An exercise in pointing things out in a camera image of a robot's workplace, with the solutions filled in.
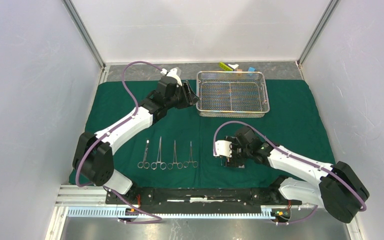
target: green cloth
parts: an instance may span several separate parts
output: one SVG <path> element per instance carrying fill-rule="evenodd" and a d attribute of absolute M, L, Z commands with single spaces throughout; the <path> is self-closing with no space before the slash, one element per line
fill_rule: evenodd
<path fill-rule="evenodd" d="M 196 81 L 190 80 L 192 89 Z M 261 118 L 202 117 L 196 107 L 170 109 L 167 116 L 127 141 L 114 155 L 114 167 L 142 187 L 157 188 L 254 188 L 267 187 L 279 175 L 288 175 L 248 160 L 245 168 L 223 167 L 221 158 L 213 156 L 213 135 L 223 123 L 239 120 L 250 124 L 270 140 L 308 158 L 334 163 L 328 136 L 320 119 L 313 95 L 302 80 L 267 80 L 270 111 Z M 129 81 L 127 86 L 140 102 L 155 89 L 156 81 Z M 131 97 L 121 82 L 99 85 L 86 123 L 85 130 L 95 133 L 127 115 L 134 107 Z M 239 124 L 229 124 L 218 133 L 217 140 L 233 136 Z M 177 161 L 188 161 L 190 141 L 193 159 L 198 168 L 171 170 L 139 169 L 143 160 L 146 140 L 149 139 L 147 161 L 157 160 L 159 140 L 162 136 L 162 161 L 173 162 L 174 140 Z M 69 182 L 75 183 L 73 171 Z"/>

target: yellow object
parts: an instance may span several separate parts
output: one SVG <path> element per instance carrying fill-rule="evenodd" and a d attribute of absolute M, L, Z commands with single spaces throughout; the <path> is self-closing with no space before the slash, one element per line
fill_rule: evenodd
<path fill-rule="evenodd" d="M 222 68 L 224 71 L 233 71 L 233 68 L 231 68 L 230 66 L 228 66 L 226 63 L 224 62 L 219 62 L 218 65 L 220 66 L 220 68 Z"/>

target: metal basket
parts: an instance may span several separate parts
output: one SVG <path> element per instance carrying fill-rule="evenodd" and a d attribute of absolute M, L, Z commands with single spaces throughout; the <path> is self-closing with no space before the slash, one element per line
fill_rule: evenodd
<path fill-rule="evenodd" d="M 196 104 L 203 117 L 261 118 L 270 110 L 266 80 L 259 71 L 200 71 Z"/>

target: robot end effector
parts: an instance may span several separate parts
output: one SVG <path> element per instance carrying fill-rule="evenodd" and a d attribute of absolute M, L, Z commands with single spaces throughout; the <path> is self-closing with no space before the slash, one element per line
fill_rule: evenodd
<path fill-rule="evenodd" d="M 170 108 L 184 109 L 194 106 L 200 99 L 188 81 L 181 82 L 178 69 L 173 68 L 157 83 L 156 90 L 140 102 L 140 106 L 153 115 L 152 124 L 167 115 Z"/>

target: gray floor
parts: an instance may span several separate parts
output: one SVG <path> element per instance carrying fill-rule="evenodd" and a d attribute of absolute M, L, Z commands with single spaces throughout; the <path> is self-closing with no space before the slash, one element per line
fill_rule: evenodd
<path fill-rule="evenodd" d="M 293 219 L 310 210 L 293 209 Z M 69 217 L 62 240 L 349 240 L 346 225 L 324 209 L 306 222 L 276 226 L 263 219 L 165 219 L 164 223 L 124 225 L 113 218 Z"/>
<path fill-rule="evenodd" d="M 255 68 L 256 71 L 264 74 L 265 79 L 302 80 L 300 71 L 293 61 L 253 61 L 237 62 L 237 64 L 243 71 L 247 71 L 249 67 Z M 120 81 L 125 66 L 110 66 L 106 82 Z M 196 79 L 199 71 L 222 71 L 217 62 L 158 64 L 158 66 L 167 70 L 179 67 L 182 80 Z M 156 68 L 145 64 L 132 65 L 125 74 L 126 81 L 159 80 L 160 78 L 161 74 Z"/>

